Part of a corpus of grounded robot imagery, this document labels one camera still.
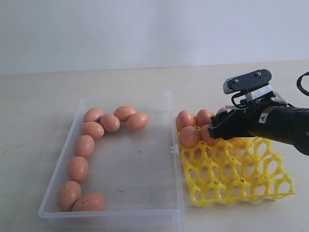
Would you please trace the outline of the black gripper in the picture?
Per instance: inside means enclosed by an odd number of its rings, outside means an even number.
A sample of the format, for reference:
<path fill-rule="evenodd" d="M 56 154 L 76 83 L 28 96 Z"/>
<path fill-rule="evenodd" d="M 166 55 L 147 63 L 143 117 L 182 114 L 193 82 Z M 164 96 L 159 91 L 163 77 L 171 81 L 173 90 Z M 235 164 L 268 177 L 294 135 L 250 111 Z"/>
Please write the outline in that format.
<path fill-rule="evenodd" d="M 211 138 L 229 140 L 261 137 L 293 145 L 300 153 L 309 153 L 309 110 L 288 106 L 265 106 L 254 112 L 238 114 L 230 110 L 211 117 Z"/>

